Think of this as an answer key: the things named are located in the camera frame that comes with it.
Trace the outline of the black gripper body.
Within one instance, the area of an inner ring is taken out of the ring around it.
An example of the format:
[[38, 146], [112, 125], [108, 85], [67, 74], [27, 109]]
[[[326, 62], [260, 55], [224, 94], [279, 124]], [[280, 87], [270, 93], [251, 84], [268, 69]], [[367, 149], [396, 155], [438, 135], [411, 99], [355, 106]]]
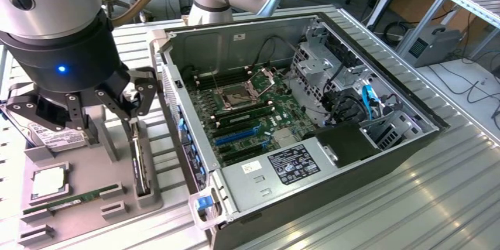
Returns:
[[124, 66], [112, 30], [106, 12], [99, 11], [91, 24], [70, 36], [35, 40], [3, 32], [2, 41], [46, 97], [47, 92], [79, 92], [86, 107], [92, 107], [102, 104], [95, 88]]

